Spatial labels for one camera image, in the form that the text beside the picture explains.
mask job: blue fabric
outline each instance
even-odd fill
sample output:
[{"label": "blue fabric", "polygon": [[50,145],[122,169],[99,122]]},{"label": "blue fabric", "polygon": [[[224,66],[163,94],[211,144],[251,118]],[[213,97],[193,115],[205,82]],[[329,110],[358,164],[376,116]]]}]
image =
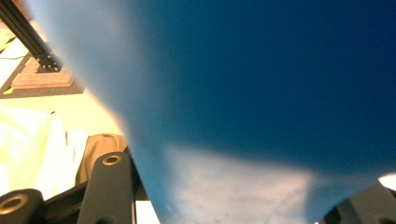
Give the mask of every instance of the blue fabric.
[{"label": "blue fabric", "polygon": [[[235,213],[258,222],[228,210],[233,184],[221,181],[243,180],[229,198],[247,195],[241,207],[264,210],[252,186],[268,164],[312,177],[293,205],[303,209],[283,211],[284,223],[312,223],[395,171],[395,1],[31,6],[66,66],[119,114],[162,223],[233,223]],[[221,188],[224,198],[203,190]],[[262,221],[282,222],[264,212]]]}]

